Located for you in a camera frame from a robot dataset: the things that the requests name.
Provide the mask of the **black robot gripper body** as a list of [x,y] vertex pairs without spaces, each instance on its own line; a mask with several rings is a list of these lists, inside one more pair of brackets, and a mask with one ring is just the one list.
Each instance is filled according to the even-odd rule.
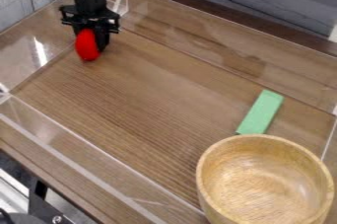
[[72,5],[62,5],[59,10],[64,25],[84,25],[92,30],[102,27],[113,34],[120,31],[120,15],[108,9],[107,0],[74,0]]

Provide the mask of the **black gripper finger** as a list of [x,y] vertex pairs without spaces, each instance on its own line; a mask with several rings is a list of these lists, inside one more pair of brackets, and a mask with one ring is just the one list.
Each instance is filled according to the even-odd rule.
[[95,38],[99,51],[103,51],[110,44],[110,33],[102,27],[95,28]]
[[72,29],[74,29],[75,35],[78,36],[82,30],[84,29],[84,25],[75,25],[72,26]]

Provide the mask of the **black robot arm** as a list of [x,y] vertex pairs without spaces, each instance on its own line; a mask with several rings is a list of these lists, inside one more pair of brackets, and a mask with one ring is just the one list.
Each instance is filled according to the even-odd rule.
[[95,52],[102,52],[111,35],[120,31],[120,15],[108,9],[108,1],[74,0],[72,5],[62,5],[59,10],[62,23],[72,27],[76,39],[83,39],[82,50],[92,44]]

